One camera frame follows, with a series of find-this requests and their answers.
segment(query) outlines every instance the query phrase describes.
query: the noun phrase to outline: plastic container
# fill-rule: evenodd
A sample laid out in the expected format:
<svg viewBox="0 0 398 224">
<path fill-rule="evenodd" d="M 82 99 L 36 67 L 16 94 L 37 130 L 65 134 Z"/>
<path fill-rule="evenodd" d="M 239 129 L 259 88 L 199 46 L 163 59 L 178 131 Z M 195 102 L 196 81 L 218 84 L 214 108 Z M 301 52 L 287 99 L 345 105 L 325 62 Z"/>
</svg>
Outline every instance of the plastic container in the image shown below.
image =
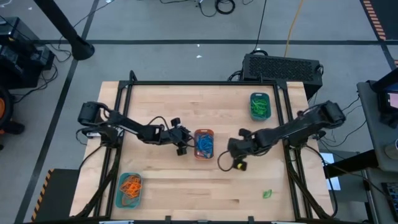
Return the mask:
<svg viewBox="0 0 398 224">
<path fill-rule="evenodd" d="M 139 205 L 139 202 L 141 201 L 142 188 L 140 189 L 139 196 L 137 198 L 134 198 L 133 199 L 134 201 L 132 203 L 130 203 L 131 199 L 126 199 L 126 202 L 129 205 L 124 206 L 122 204 L 122 198 L 123 198 L 124 193 L 120 191 L 120 186 L 123 184 L 123 182 L 126 180 L 126 178 L 128 178 L 130 175 L 138 176 L 140 178 L 140 180 L 141 180 L 140 184 L 142 186 L 142 177 L 141 177 L 141 175 L 139 175 L 137 173 L 123 173 L 122 175 L 120 175 L 119 184 L 118 184 L 118 192 L 116 193 L 116 200 L 115 200 L 115 204 L 116 204 L 116 206 L 118 208 L 134 209 L 134 208 L 136 208 Z"/>
<path fill-rule="evenodd" d="M 197 159 L 207 160 L 214 156 L 214 132 L 210 129 L 195 131 L 194 156 Z"/>
<path fill-rule="evenodd" d="M 255 121 L 265 121 L 271 117 L 271 104 L 266 93 L 252 93 L 250 95 L 250 115 Z"/>
</svg>

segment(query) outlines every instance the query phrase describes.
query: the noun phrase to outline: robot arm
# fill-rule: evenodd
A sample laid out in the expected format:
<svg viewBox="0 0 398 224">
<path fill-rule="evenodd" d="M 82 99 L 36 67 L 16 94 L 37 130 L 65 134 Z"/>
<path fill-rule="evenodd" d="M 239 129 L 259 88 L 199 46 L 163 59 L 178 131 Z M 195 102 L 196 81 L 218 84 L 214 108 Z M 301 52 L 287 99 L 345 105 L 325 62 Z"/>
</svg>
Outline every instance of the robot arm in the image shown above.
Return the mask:
<svg viewBox="0 0 398 224">
<path fill-rule="evenodd" d="M 336 103 L 327 101 L 315 105 L 305 111 L 299 111 L 295 120 L 276 128 L 260 129 L 250 132 L 240 129 L 239 135 L 243 140 L 230 138 L 228 151 L 234 159 L 235 169 L 246 170 L 246 156 L 262 156 L 278 143 L 280 139 L 286 139 L 293 147 L 305 144 L 308 137 L 318 133 L 322 128 L 333 129 L 341 126 L 346 118 Z"/>
<path fill-rule="evenodd" d="M 104 110 L 103 113 L 107 117 L 107 121 L 102 120 L 100 116 L 101 109 Z M 178 147 L 177 154 L 179 156 L 187 153 L 187 146 L 189 146 L 187 142 L 191 140 L 189 130 L 180 124 L 180 118 L 171 120 L 173 127 L 171 129 L 169 127 L 165 129 L 165 126 L 162 124 L 142 125 L 121 115 L 118 111 L 109 109 L 105 104 L 97 102 L 83 104 L 78 122 L 87 126 L 87 128 L 82 129 L 83 134 L 87 135 L 90 132 L 98 132 L 101 135 L 101 140 L 109 144 L 117 142 L 119 133 L 114 127 L 118 127 L 135 134 L 139 140 L 146 144 L 174 144 Z"/>
</svg>

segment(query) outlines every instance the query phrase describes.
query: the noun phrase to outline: wooden tabletop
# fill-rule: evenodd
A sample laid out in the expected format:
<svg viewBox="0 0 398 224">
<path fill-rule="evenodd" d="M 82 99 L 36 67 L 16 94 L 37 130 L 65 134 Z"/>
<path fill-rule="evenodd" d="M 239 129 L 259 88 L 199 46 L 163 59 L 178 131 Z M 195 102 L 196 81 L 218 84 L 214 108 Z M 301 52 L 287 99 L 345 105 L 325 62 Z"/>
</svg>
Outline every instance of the wooden tabletop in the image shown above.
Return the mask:
<svg viewBox="0 0 398 224">
<path fill-rule="evenodd" d="M 117 86 L 117 82 L 103 82 L 98 101 L 112 108 Z M 288 83 L 288 87 L 293 113 L 308 108 L 302 83 Z M 271 117 L 266 121 L 250 118 L 249 97 L 253 92 L 269 95 Z M 120 111 L 123 110 L 124 97 Z M 282 92 L 280 98 L 286 122 Z M 136 85 L 132 89 L 128 116 L 142 124 L 155 116 L 163 116 L 167 122 L 179 117 L 182 125 L 192 132 L 212 129 L 215 133 L 215 157 L 210 161 L 199 161 L 194 158 L 192 148 L 188 148 L 188 154 L 177 156 L 173 145 L 148 145 L 133 134 L 126 134 L 118 176 L 125 172 L 140 173 L 144 178 L 142 198 L 134 210 L 121 209 L 113 203 L 111 218 L 164 220 L 166 215 L 171 215 L 173 220 L 243 221 L 248 216 L 254 216 L 256 221 L 294 220 L 281 142 L 265 156 L 249 156 L 246 172 L 235 169 L 223 172 L 216 161 L 218 155 L 227 149 L 228 138 L 238 138 L 240 128 L 255 131 L 279 125 L 271 86 Z M 99 139 L 90 139 L 85 156 L 99 143 Z M 315 141 L 310 140 L 308 144 L 318 149 Z M 105 149 L 100 150 L 83 166 L 70 215 L 77 214 L 98 188 L 104 152 Z M 332 214 L 320 158 L 303 149 L 302 160 L 309 191 L 323 209 Z M 229 155 L 222 157 L 223 167 L 229 167 L 231 163 Z M 264 199 L 262 193 L 269 189 L 272 189 L 272 196 Z M 102 215 L 107 198 L 106 190 Z M 304 216 L 301 194 L 298 198 L 300 213 Z"/>
</svg>

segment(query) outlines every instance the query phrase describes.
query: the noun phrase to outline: teal plastic tub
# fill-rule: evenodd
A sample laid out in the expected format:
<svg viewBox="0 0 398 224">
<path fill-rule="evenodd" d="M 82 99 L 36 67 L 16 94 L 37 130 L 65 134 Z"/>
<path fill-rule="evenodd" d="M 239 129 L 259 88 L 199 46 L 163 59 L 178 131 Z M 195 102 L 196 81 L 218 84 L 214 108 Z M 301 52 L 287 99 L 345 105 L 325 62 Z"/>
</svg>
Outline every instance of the teal plastic tub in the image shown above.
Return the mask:
<svg viewBox="0 0 398 224">
<path fill-rule="evenodd" d="M 266 93 L 252 93 L 250 95 L 250 115 L 255 121 L 265 121 L 271 117 L 271 105 Z"/>
<path fill-rule="evenodd" d="M 126 180 L 126 178 L 128 178 L 130 175 L 136 175 L 139 176 L 140 180 L 141 180 L 141 186 L 142 186 L 142 177 L 141 175 L 137 174 L 137 173 L 123 173 L 122 175 L 120 175 L 119 178 L 119 184 L 118 184 L 118 192 L 116 193 L 116 200 L 115 200 L 115 204 L 118 208 L 126 208 L 126 209 L 134 209 L 139 205 L 139 202 L 141 201 L 141 195 L 142 195 L 142 188 L 140 189 L 139 192 L 139 196 L 137 198 L 132 199 L 125 199 L 126 202 L 128 203 L 128 205 L 124 206 L 122 204 L 122 198 L 124 193 L 121 192 L 120 186 L 123 184 L 123 182 Z"/>
</svg>

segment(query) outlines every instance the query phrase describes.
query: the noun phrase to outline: gray floor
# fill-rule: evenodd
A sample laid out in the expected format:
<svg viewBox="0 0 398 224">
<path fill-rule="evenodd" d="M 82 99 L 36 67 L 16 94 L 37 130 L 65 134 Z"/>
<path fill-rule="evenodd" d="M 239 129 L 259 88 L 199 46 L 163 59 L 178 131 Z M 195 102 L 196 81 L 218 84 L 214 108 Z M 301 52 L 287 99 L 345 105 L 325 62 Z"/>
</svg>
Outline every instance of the gray floor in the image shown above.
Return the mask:
<svg viewBox="0 0 398 224">
<path fill-rule="evenodd" d="M 90 12 L 93 1 L 56 2 L 74 24 Z M 204 3 L 203 10 L 207 14 L 214 11 L 211 2 Z M 285 40 L 299 2 L 268 0 L 261 39 Z M 105 0 L 99 0 L 98 7 L 105 4 Z M 217 14 L 206 18 L 194 2 L 163 5 L 155 0 L 115 0 L 96 12 L 87 39 L 254 40 L 262 4 L 262 0 L 255 0 L 243 6 L 237 1 L 236 11 L 231 15 Z M 13 0 L 0 8 L 0 15 L 19 16 L 41 39 L 57 40 L 60 37 L 33 0 Z M 76 30 L 81 34 L 84 26 L 85 21 Z M 376 36 L 359 0 L 306 0 L 293 29 L 292 40 L 376 40 Z M 101 82 L 127 79 L 130 70 L 135 71 L 139 80 L 226 80 L 240 69 L 244 54 L 253 47 L 252 44 L 95 45 L 94 56 L 78 62 L 25 221 L 30 220 L 47 170 L 79 166 L 84 146 L 75 140 L 75 131 L 80 127 L 76 118 L 83 102 L 97 99 Z M 274 56 L 283 56 L 285 50 L 285 45 L 258 47 Z M 398 59 L 398 47 L 389 46 L 389 50 L 392 57 Z M 321 61 L 325 66 L 324 85 L 316 102 L 331 100 L 342 107 L 357 98 L 357 82 L 377 80 L 391 71 L 378 45 L 291 45 L 288 56 Z M 26 125 L 25 133 L 1 136 L 0 141 L 5 145 L 0 152 L 1 223 L 15 220 L 71 61 L 56 63 L 58 78 L 46 90 L 35 92 L 16 105 L 15 119 Z M 363 112 L 358 108 L 334 132 L 337 141 L 342 141 L 363 121 Z M 337 149 L 367 151 L 371 147 L 368 130 L 363 127 Z M 339 212 L 341 217 L 354 221 L 364 217 L 364 209 L 355 203 L 347 203 L 342 208 L 345 209 Z M 350 214 L 348 210 L 355 210 L 354 214 L 358 215 Z"/>
</svg>

